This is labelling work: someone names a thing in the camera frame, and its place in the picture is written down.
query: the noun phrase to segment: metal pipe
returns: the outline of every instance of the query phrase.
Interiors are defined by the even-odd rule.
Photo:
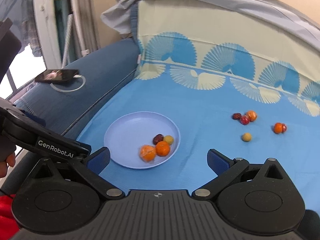
[[[70,39],[72,34],[72,24],[73,24],[73,14],[69,14],[67,18],[66,39],[64,43],[61,68],[64,68],[67,65],[67,60],[69,55],[69,45],[70,45]]]
[[[89,50],[86,49],[85,43],[84,43],[84,36],[83,36],[82,25],[80,21],[81,16],[80,16],[79,0],[71,0],[71,6],[72,6],[74,18],[75,18],[75,25],[76,25],[79,44],[80,44],[81,54],[84,57],[85,55],[89,54]]]

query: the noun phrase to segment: fan pattern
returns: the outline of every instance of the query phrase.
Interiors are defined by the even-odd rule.
[[[223,43],[213,47],[204,57],[201,67],[228,72],[253,80],[255,65],[251,54],[235,43]]]
[[[149,80],[166,71],[174,82],[195,90],[215,90],[226,76],[241,94],[264,104],[275,104],[281,95],[300,111],[312,117],[320,115],[320,81],[310,82],[300,91],[297,70],[284,61],[271,62],[259,76],[249,51],[235,43],[222,43],[205,54],[196,68],[197,52],[193,42],[181,33],[163,32],[153,36],[145,46],[138,40],[142,55],[135,78]]]
[[[226,81],[226,78],[221,75],[204,71],[198,74],[194,69],[178,66],[171,66],[170,75],[176,83],[198,90],[213,90],[220,88]]]
[[[261,73],[258,82],[274,88],[297,94],[300,88],[299,73],[288,62],[277,61],[269,64]]]
[[[160,33],[151,38],[146,46],[145,60],[165,61],[169,58],[176,63],[195,66],[197,54],[192,41],[176,32]]]

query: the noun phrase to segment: metal screw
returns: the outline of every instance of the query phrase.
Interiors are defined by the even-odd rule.
[[[207,197],[210,195],[210,193],[210,190],[207,190],[206,188],[199,188],[195,191],[195,194],[198,197]]]
[[[107,195],[110,197],[119,197],[122,194],[122,190],[118,188],[111,188],[107,190]]]

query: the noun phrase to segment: red cloth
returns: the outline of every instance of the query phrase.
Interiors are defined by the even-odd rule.
[[[11,212],[12,199],[0,196],[0,240],[8,240],[19,231]]]

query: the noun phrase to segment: blue gripper pad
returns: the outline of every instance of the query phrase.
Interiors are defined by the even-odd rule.
[[[207,154],[208,166],[219,176],[229,169],[234,161],[224,156],[220,152],[210,149]]]
[[[97,175],[99,175],[109,163],[110,151],[107,147],[102,147],[84,160],[84,165]]]

